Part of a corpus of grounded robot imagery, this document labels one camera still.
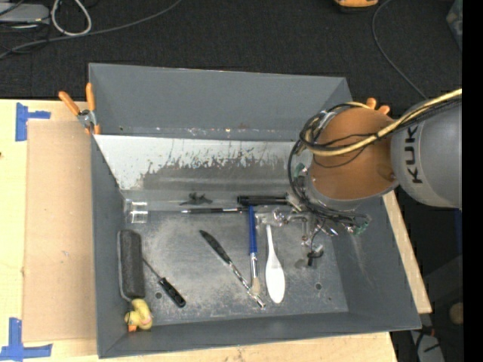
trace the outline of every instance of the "white spoon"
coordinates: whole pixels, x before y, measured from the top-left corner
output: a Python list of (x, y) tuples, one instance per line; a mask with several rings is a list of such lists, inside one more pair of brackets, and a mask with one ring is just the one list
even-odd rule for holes
[(280, 303), (285, 294), (284, 270), (275, 254), (272, 240), (272, 226), (266, 225), (266, 239), (269, 244), (269, 255), (266, 258), (265, 282), (270, 298), (274, 303)]

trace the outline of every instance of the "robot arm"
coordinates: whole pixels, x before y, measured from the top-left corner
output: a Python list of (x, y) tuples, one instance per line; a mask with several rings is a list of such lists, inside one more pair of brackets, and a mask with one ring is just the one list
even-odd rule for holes
[[(291, 203), (346, 228), (367, 225), (358, 205), (397, 186), (421, 203), (461, 208), (461, 97), (456, 90), (428, 100), (399, 120), (387, 106), (376, 110), (374, 100), (314, 115), (289, 159)], [(292, 170), (304, 150), (311, 164)]]

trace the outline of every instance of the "knife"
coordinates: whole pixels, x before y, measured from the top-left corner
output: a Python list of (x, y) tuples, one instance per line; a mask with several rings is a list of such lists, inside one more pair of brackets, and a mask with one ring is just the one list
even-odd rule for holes
[(217, 241), (217, 239), (211, 236), (206, 231), (200, 231), (199, 233), (202, 234), (203, 238), (210, 244), (210, 247), (214, 249), (214, 251), (218, 254), (218, 256), (221, 257), (223, 261), (229, 265), (229, 267), (232, 269), (235, 276), (238, 278), (241, 284), (243, 284), (243, 287), (245, 287), (245, 289), (247, 290), (248, 295), (250, 295), (250, 297), (254, 299), (261, 308), (265, 308), (265, 303), (263, 302), (263, 300), (260, 299), (258, 295), (254, 295), (253, 293), (251, 293), (251, 289), (250, 289), (250, 286), (248, 285), (248, 282), (245, 280), (245, 278), (243, 278), (240, 271), (235, 267), (232, 260), (229, 258), (228, 253), (226, 253), (226, 251), (223, 249), (223, 247)]

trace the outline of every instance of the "cable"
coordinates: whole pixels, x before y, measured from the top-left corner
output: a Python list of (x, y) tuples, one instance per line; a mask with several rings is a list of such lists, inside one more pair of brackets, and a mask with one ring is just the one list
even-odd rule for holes
[(374, 12), (374, 16), (372, 17), (372, 35), (374, 37), (374, 41), (376, 42), (376, 45), (378, 46), (380, 52), (383, 54), (383, 56), (386, 58), (386, 60), (389, 62), (389, 64), (394, 67), (394, 69), (399, 73), (400, 76), (402, 76), (402, 78), (407, 82), (409, 83), (409, 85), (417, 91), (417, 93), (422, 96), (425, 100), (428, 99), (428, 97), (426, 95), (424, 95), (424, 93), (416, 87), (416, 85), (409, 80), (409, 78), (397, 67), (397, 65), (395, 65), (391, 60), (390, 58), (387, 56), (386, 52), (384, 52), (383, 48), (381, 47), (380, 43), (379, 43), (379, 40), (377, 39), (377, 35), (376, 35), (376, 17), (377, 17), (377, 14), (379, 13), (379, 11), (385, 7), (386, 5), (388, 5), (390, 2), (392, 2), (393, 0), (387, 0), (385, 1), (384, 3), (382, 3), (378, 9), (376, 9), (376, 11)]
[(3, 10), (2, 12), (0, 12), (0, 17), (2, 17), (3, 15), (7, 14), (10, 11), (13, 11), (15, 8), (17, 8), (19, 5), (21, 5), (24, 1), (25, 0), (19, 0), (14, 5), (12, 5), (12, 6), (8, 7), (7, 9)]
[(91, 31), (91, 29), (92, 29), (92, 19), (91, 19), (91, 15), (88, 13), (88, 10), (81, 3), (80, 0), (74, 0), (74, 2), (81, 8), (81, 11), (84, 12), (85, 18), (88, 21), (87, 22), (87, 26), (84, 29), (84, 31), (81, 31), (81, 32), (70, 32), (70, 31), (66, 31), (61, 26), (59, 26), (55, 15), (56, 15), (57, 9), (59, 8), (60, 1), (61, 0), (55, 0), (54, 5), (52, 6), (52, 10), (51, 10), (51, 19), (52, 19), (52, 24), (54, 24), (54, 27), (57, 28), (57, 30), (60, 33), (62, 33), (63, 35), (67, 35), (67, 36), (77, 36), (77, 35), (85, 35), (85, 34), (88, 34)]
[(131, 22), (131, 23), (124, 24), (122, 26), (112, 27), (112, 28), (108, 28), (108, 29), (101, 29), (99, 31), (93, 31), (93, 32), (89, 32), (89, 33), (86, 33), (86, 34), (82, 34), (82, 35), (58, 36), (56, 38), (48, 38), (48, 39), (44, 39), (44, 40), (38, 40), (38, 41), (32, 41), (30, 43), (25, 43), (25, 44), (13, 47), (12, 49), (10, 49), (7, 52), (4, 52), (3, 54), (0, 54), (0, 60), (4, 59), (7, 56), (12, 55), (12, 54), (21, 54), (21, 50), (23, 50), (24, 48), (35, 47), (35, 46), (38, 46), (38, 45), (41, 45), (41, 44), (54, 43), (56, 41), (71, 40), (71, 39), (75, 39), (75, 38), (84, 38), (85, 36), (101, 35), (101, 34), (105, 34), (105, 33), (108, 33), (108, 32), (119, 31), (120, 29), (125, 29), (125, 28), (131, 27), (131, 26), (136, 26), (137, 24), (144, 23), (148, 20), (154, 19), (158, 16), (161, 16), (161, 15), (169, 12), (170, 10), (175, 8), (177, 5), (179, 5), (179, 3), (181, 3), (181, 2), (182, 2), (182, 0), (176, 0), (175, 3), (173, 3), (169, 7), (165, 8), (164, 10), (159, 11), (156, 14), (153, 14), (153, 15), (148, 16), (148, 17), (144, 17), (143, 19), (136, 20), (136, 21)]
[(295, 153), (298, 151), (301, 144), (302, 141), (300, 140), (295, 142), (290, 152), (290, 155), (288, 156), (287, 163), (288, 182), (292, 191), (297, 197), (297, 201), (300, 202), (309, 212), (311, 212), (315, 216), (315, 218), (321, 223), (324, 223), (326, 219), (330, 219), (335, 223), (344, 224), (345, 228), (347, 228), (347, 225), (349, 225), (351, 227), (357, 227), (356, 231), (363, 230), (371, 220), (369, 215), (349, 211), (332, 210), (331, 208), (326, 207), (323, 204), (313, 203), (310, 201), (305, 191), (300, 187), (298, 181), (293, 178), (291, 169), (292, 161)]
[(332, 143), (326, 143), (324, 145), (317, 144), (313, 139), (313, 130), (308, 127), (312, 127), (317, 121), (322, 121), (324, 117), (327, 116), (326, 112), (319, 113), (315, 117), (312, 117), (309, 120), (309, 122), (307, 122), (306, 126), (302, 129), (302, 131), (300, 132), (300, 140), (305, 145), (305, 147), (315, 155), (331, 157), (335, 155), (350, 153), (357, 149), (364, 148), (365, 146), (368, 146), (371, 143), (374, 143), (384, 137), (387, 137), (389, 134), (397, 131), (401, 127), (406, 127), (408, 122), (418, 119), (418, 117), (420, 116), (424, 116), (425, 113), (432, 111), (434, 108), (438, 107), (442, 102), (453, 99), (460, 95), (462, 95), (462, 89), (458, 89), (448, 94), (441, 95), (440, 97), (437, 97), (433, 100), (429, 100), (425, 102), (423, 105), (419, 106), (418, 108), (403, 115), (399, 120), (394, 121), (389, 126), (386, 126), (385, 128), (379, 130), (377, 133), (371, 134), (369, 137), (366, 137), (363, 140), (359, 140), (349, 145), (342, 145), (342, 146), (335, 146), (335, 147), (329, 146)]

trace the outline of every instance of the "power cord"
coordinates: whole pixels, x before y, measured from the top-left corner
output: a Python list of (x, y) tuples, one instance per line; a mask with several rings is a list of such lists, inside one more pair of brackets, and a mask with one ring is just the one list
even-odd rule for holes
[(378, 9), (376, 9), (376, 11), (374, 12), (374, 15), (372, 17), (372, 35), (374, 37), (374, 40), (376, 42), (376, 45), (377, 47), (379, 48), (380, 52), (383, 54), (383, 56), (386, 58), (386, 60), (389, 62), (389, 64), (394, 67), (394, 69), (399, 73), (400, 76), (402, 76), (402, 78), (407, 82), (409, 83), (409, 85), (417, 91), (417, 93), (422, 96), (424, 99), (428, 99), (428, 97), (426, 95), (424, 95), (424, 93), (411, 81), (409, 80), (409, 78), (403, 73), (403, 71), (400, 70), (400, 68), (397, 67), (397, 65), (394, 64), (394, 62), (392, 60), (390, 60), (390, 58), (387, 56), (386, 52), (384, 52), (383, 48), (381, 47), (380, 43), (379, 43), (379, 39), (377, 38), (377, 34), (376, 34), (376, 17), (377, 15), (379, 14), (380, 10), (383, 9), (386, 5), (388, 5), (390, 2), (392, 2), (393, 0), (387, 0), (385, 1), (384, 3), (382, 3)]
[(121, 26), (116, 26), (116, 27), (112, 27), (112, 28), (108, 28), (108, 29), (101, 29), (99, 31), (90, 31), (90, 32), (80, 34), (80, 35), (57, 36), (55, 38), (46, 38), (46, 39), (42, 39), (42, 40), (31, 41), (29, 43), (25, 43), (25, 44), (22, 44), (22, 45), (8, 49), (8, 51), (4, 52), (3, 54), (0, 54), (0, 60), (3, 60), (6, 57), (9, 57), (9, 56), (15, 55), (15, 54), (24, 54), (25, 53), (25, 51), (23, 51), (24, 49), (28, 50), (30, 48), (37, 48), (38, 46), (47, 45), (47, 44), (50, 44), (50, 43), (54, 43), (56, 41), (65, 41), (65, 40), (72, 40), (72, 39), (76, 39), (76, 38), (84, 38), (85, 36), (100, 35), (100, 34), (105, 34), (105, 33), (108, 33), (108, 32), (119, 31), (121, 29), (126, 29), (126, 28), (129, 28), (129, 27), (132, 27), (132, 26), (136, 26), (137, 24), (144, 23), (148, 20), (152, 20), (152, 19), (154, 19), (158, 16), (166, 14), (167, 12), (171, 11), (173, 8), (178, 6), (179, 3), (181, 3), (181, 2), (182, 2), (182, 0), (176, 0), (175, 3), (173, 3), (172, 5), (170, 5), (167, 8), (163, 9), (162, 11), (159, 11), (156, 14), (150, 15), (148, 17), (144, 17), (143, 19), (136, 20), (136, 21), (131, 22), (131, 23), (126, 23), (126, 24), (121, 25)]
[(8, 7), (7, 9), (5, 9), (3, 11), (0, 11), (0, 17), (2, 17), (3, 15), (7, 14), (10, 11), (13, 11), (15, 8), (17, 8), (19, 5), (21, 5), (24, 1), (25, 0), (19, 0), (14, 5), (11, 5), (10, 7)]
[(54, 27), (62, 34), (62, 35), (67, 35), (67, 36), (78, 36), (78, 35), (87, 35), (91, 29), (92, 29), (92, 19), (91, 15), (89, 14), (87, 8), (81, 3), (80, 0), (73, 0), (79, 8), (81, 8), (81, 11), (84, 13), (85, 18), (87, 20), (87, 26), (86, 28), (81, 31), (81, 32), (70, 32), (62, 28), (59, 23), (57, 22), (56, 18), (56, 13), (57, 9), (59, 8), (59, 4), (62, 0), (55, 0), (54, 5), (51, 10), (51, 19), (52, 19), (52, 24), (54, 24)]

